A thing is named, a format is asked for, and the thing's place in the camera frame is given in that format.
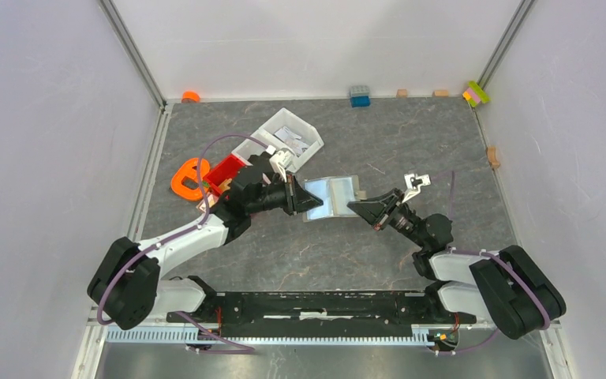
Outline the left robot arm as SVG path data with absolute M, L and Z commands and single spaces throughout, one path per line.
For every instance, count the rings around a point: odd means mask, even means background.
M 210 320 L 216 300 L 198 283 L 186 279 L 165 284 L 162 278 L 200 253 L 240 237 L 250 228 L 254 214 L 281 209 L 294 216 L 323 203 L 290 172 L 241 169 L 215 204 L 196 220 L 147 240 L 121 237 L 112 242 L 87 289 L 98 306 L 97 321 L 129 330 L 153 312 L 174 311 L 186 311 L 196 321 Z

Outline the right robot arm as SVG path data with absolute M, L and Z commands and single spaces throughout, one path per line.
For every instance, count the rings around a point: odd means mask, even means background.
M 405 198 L 405 192 L 393 189 L 347 206 L 374 230 L 392 227 L 419 246 L 413 265 L 434 283 L 434 295 L 424 301 L 430 320 L 444 322 L 454 313 L 467 313 L 491 321 L 505 336 L 517 340 L 549 328 L 567 312 L 559 290 L 524 248 L 453 247 L 451 219 L 439 213 L 420 217 Z

